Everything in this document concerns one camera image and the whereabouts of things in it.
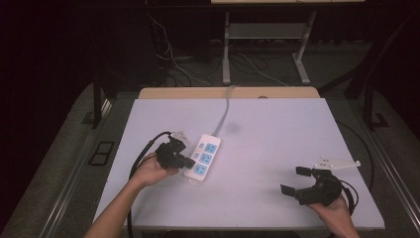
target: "table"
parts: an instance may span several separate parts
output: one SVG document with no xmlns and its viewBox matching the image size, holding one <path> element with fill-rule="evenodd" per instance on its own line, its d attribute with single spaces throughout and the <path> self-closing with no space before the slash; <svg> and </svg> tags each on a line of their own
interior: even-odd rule
<svg viewBox="0 0 420 238">
<path fill-rule="evenodd" d="M 364 2 L 365 0 L 212 0 L 212 4 L 261 4 L 261 3 L 336 3 L 336 2 Z M 299 77 L 304 85 L 310 84 L 306 69 L 302 62 L 303 53 L 308 44 L 316 11 L 311 11 L 304 23 L 231 23 L 230 14 L 225 16 L 225 36 L 223 51 L 223 83 L 230 85 L 229 40 L 230 39 L 298 39 L 300 46 L 292 54 Z"/>
<path fill-rule="evenodd" d="M 133 106 L 96 216 L 127 181 L 131 165 L 155 135 L 183 130 L 192 142 L 217 126 L 226 88 L 145 88 Z M 133 225 L 153 229 L 297 230 L 323 228 L 318 216 L 282 195 L 280 185 L 304 188 L 314 179 L 295 174 L 321 156 L 352 160 L 325 100 L 312 87 L 237 87 L 219 137 L 222 144 L 206 181 L 182 174 L 147 187 L 133 205 Z M 157 140 L 153 151 L 163 138 Z M 334 171 L 361 202 L 358 229 L 383 228 L 383 219 L 356 168 Z"/>
</svg>

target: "metal frame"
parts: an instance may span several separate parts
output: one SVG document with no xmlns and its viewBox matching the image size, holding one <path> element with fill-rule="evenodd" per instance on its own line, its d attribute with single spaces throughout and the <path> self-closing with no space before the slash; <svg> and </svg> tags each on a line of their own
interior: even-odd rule
<svg viewBox="0 0 420 238">
<path fill-rule="evenodd" d="M 293 27 L 300 27 L 299 24 L 258 24 L 261 26 L 261 29 L 270 28 L 275 29 L 279 28 L 278 34 L 273 34 L 272 31 L 268 30 L 266 33 L 259 31 L 254 36 L 250 36 L 249 32 L 241 32 L 240 29 L 243 28 L 246 24 L 231 24 L 229 21 L 229 12 L 226 12 L 225 15 L 225 39 L 224 39 L 224 51 L 223 51 L 223 84 L 231 84 L 231 74 L 229 67 L 229 39 L 299 39 L 296 36 L 296 30 L 293 30 Z M 305 24 L 302 25 L 302 35 L 300 37 L 300 47 L 296 53 L 292 54 L 294 64 L 299 73 L 300 79 L 304 85 L 310 84 L 308 74 L 302 62 L 303 53 L 305 52 L 306 45 L 309 41 L 309 36 L 312 31 L 312 26 L 315 21 L 316 11 L 311 11 L 309 18 Z"/>
</svg>

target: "wooden edge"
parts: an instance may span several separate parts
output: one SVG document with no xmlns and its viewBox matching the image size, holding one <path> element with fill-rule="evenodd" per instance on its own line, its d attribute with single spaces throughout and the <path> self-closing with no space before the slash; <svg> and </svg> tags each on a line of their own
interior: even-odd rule
<svg viewBox="0 0 420 238">
<path fill-rule="evenodd" d="M 226 87 L 147 87 L 140 99 L 225 98 Z M 314 87 L 235 87 L 231 98 L 320 98 Z"/>
</svg>

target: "electrical socket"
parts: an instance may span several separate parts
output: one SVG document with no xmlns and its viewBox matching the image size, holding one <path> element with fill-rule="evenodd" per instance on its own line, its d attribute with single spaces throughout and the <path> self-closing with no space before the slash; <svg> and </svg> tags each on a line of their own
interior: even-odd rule
<svg viewBox="0 0 420 238">
<path fill-rule="evenodd" d="M 210 153 L 210 154 L 214 154 L 214 152 L 216 151 L 216 148 L 217 148 L 217 146 L 215 146 L 215 145 L 213 145 L 213 144 L 208 143 L 208 144 L 206 145 L 206 148 L 204 149 L 204 151 L 205 151 L 205 152 L 208 152 L 208 153 Z"/>
<path fill-rule="evenodd" d="M 195 167 L 195 169 L 194 169 L 194 173 L 195 174 L 198 174 L 200 176 L 204 176 L 204 174 L 206 173 L 206 171 L 207 171 L 207 167 L 202 166 L 202 165 L 197 165 Z"/>
<path fill-rule="evenodd" d="M 203 155 L 201 155 L 201 158 L 200 158 L 201 163 L 208 165 L 208 164 L 210 164 L 210 161 L 211 161 L 211 156 L 210 155 L 207 155 L 207 154 L 204 154 L 204 153 L 203 153 Z"/>
<path fill-rule="evenodd" d="M 220 143 L 220 138 L 206 134 L 201 136 L 190 157 L 195 161 L 195 166 L 192 169 L 183 169 L 183 174 L 190 183 L 198 184 L 204 181 L 219 151 Z"/>
</svg>

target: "black handheld device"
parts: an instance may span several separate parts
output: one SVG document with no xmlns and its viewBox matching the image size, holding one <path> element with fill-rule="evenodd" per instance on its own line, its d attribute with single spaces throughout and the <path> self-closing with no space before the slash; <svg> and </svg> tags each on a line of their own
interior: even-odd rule
<svg viewBox="0 0 420 238">
<path fill-rule="evenodd" d="M 296 173 L 300 176 L 313 176 L 316 179 L 313 186 L 303 189 L 281 185 L 281 192 L 284 195 L 296 198 L 300 205 L 322 203 L 328 206 L 340 196 L 344 189 L 341 181 L 333 176 L 331 171 L 296 167 Z M 346 188 L 345 193 L 349 200 L 349 208 L 352 208 L 353 197 L 350 192 L 347 192 Z"/>
</svg>

